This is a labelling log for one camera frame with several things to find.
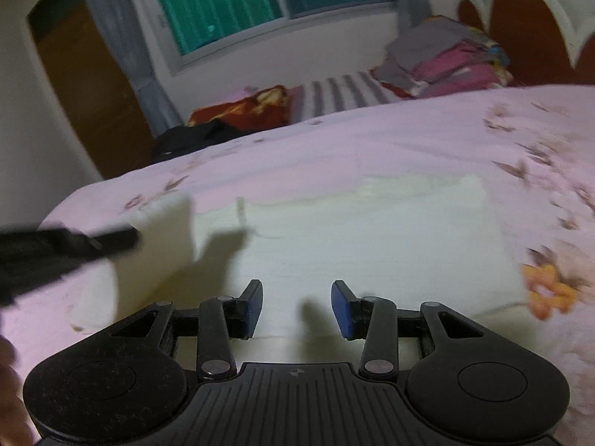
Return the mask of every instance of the floral bedsheet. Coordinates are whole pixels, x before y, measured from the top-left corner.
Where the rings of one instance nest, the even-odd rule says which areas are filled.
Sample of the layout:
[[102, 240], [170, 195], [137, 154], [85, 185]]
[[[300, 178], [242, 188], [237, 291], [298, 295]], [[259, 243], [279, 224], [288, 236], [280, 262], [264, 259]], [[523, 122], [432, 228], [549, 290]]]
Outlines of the floral bedsheet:
[[[90, 231], [180, 190], [200, 213], [238, 197], [273, 203], [406, 174], [483, 179], [524, 274], [522, 306], [536, 317], [541, 351], [571, 386], [559, 437], [567, 446], [592, 444], [595, 87], [502, 89], [335, 113], [88, 186], [45, 222]], [[71, 277], [8, 311], [5, 333], [22, 355], [21, 374], [81, 339], [66, 320], [76, 297]]]

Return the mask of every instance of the pink cloth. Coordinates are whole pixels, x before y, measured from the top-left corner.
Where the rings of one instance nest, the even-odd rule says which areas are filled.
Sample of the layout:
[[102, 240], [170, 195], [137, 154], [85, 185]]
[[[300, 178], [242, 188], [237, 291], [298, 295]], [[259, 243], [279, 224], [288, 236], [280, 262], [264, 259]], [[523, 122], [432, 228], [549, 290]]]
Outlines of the pink cloth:
[[471, 65], [450, 77], [423, 89], [418, 98], [448, 96], [457, 92], [484, 90], [492, 85], [499, 85], [500, 80], [490, 64]]
[[442, 52], [436, 58], [418, 65], [412, 76], [416, 80], [428, 83], [436, 82], [442, 77], [450, 75], [472, 62], [476, 62], [478, 56], [486, 54], [486, 49], [463, 40], [450, 50]]

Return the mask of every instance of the stack of clothes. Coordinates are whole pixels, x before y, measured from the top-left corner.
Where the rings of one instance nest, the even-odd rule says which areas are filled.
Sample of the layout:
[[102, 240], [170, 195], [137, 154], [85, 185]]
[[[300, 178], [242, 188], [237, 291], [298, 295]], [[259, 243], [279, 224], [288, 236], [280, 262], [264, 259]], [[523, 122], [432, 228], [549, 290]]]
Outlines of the stack of clothes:
[[506, 87], [509, 63], [481, 30], [438, 16], [390, 43], [385, 62], [371, 73], [398, 97], [427, 98]]

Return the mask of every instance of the brown headboard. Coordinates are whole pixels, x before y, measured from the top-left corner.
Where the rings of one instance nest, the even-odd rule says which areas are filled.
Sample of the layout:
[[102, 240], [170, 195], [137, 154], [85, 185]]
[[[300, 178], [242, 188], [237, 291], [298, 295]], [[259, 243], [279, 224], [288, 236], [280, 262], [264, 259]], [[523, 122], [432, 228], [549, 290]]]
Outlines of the brown headboard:
[[[484, 29], [471, 1], [462, 0], [458, 13], [461, 22]], [[595, 85], [595, 34], [573, 68], [562, 32], [543, 0], [494, 0], [489, 34], [508, 53], [509, 70], [519, 84]]]

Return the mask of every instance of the textured grip surface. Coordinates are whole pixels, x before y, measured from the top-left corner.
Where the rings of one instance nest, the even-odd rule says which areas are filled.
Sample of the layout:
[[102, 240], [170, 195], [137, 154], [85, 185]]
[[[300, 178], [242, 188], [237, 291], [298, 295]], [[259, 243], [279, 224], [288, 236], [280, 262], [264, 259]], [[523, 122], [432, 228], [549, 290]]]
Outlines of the textured grip surface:
[[[51, 439], [44, 446], [58, 446]], [[348, 364], [244, 366], [200, 386], [173, 421], [134, 446], [462, 446], [408, 409], [391, 384], [358, 378]], [[534, 446], [555, 446], [550, 438]]]

